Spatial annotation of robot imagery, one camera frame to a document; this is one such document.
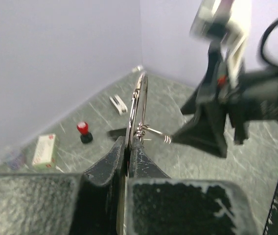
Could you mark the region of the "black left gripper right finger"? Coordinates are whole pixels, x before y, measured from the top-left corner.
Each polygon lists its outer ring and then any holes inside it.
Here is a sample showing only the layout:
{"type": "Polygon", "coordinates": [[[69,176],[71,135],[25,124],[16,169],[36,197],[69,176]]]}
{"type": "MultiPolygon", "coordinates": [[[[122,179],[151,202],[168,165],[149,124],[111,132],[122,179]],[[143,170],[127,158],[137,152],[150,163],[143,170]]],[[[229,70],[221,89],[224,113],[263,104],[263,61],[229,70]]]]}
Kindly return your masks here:
{"type": "Polygon", "coordinates": [[[220,180],[172,179],[134,141],[127,183],[129,235],[255,235],[244,191],[220,180]]]}

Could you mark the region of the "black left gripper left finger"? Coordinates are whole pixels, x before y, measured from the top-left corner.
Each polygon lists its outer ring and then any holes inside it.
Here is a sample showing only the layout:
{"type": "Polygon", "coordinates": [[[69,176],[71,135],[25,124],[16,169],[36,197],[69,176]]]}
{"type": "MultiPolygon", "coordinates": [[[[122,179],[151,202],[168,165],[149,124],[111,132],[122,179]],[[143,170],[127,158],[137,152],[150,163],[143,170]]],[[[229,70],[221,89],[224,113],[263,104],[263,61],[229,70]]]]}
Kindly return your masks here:
{"type": "Polygon", "coordinates": [[[121,235],[124,230],[125,138],[83,172],[71,235],[121,235]]]}

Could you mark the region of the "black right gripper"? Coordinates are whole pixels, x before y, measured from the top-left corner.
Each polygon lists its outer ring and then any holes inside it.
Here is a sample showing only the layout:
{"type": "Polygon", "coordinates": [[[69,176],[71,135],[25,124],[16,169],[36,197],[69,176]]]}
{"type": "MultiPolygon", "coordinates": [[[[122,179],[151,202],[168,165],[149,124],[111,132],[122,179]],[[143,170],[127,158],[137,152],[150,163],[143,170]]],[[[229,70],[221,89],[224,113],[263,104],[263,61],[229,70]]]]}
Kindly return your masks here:
{"type": "Polygon", "coordinates": [[[243,144],[251,121],[278,121],[278,70],[239,72],[239,84],[230,88],[226,62],[218,44],[208,49],[208,69],[202,82],[202,105],[196,108],[201,84],[181,107],[193,118],[172,135],[172,142],[188,145],[219,158],[227,157],[225,120],[230,118],[234,141],[243,144]]]}

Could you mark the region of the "silver key bunch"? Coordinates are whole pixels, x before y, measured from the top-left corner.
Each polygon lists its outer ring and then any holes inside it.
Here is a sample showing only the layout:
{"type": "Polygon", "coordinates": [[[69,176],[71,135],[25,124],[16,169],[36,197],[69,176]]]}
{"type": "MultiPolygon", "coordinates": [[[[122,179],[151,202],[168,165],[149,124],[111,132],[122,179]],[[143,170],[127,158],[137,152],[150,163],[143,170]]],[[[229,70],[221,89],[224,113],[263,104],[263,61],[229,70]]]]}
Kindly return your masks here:
{"type": "Polygon", "coordinates": [[[165,134],[161,131],[158,131],[158,130],[155,130],[151,127],[149,127],[148,124],[142,124],[140,123],[136,129],[136,132],[135,132],[135,136],[141,141],[143,142],[144,140],[144,136],[146,134],[146,132],[152,134],[152,135],[155,135],[157,137],[160,137],[163,139],[164,143],[167,143],[167,144],[171,144],[172,142],[172,137],[168,134],[165,134]]]}

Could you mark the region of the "large metal keyring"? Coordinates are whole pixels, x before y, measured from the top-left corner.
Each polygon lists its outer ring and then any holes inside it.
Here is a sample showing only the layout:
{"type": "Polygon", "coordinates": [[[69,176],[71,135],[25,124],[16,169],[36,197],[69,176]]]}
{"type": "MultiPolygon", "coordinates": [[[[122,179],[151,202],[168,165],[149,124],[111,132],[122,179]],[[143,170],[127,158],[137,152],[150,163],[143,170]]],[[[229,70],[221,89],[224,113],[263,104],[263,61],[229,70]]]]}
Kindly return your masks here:
{"type": "Polygon", "coordinates": [[[148,75],[144,71],[140,74],[132,94],[130,117],[126,129],[125,146],[132,149],[135,139],[143,142],[145,134],[144,121],[148,95],[148,75]]]}

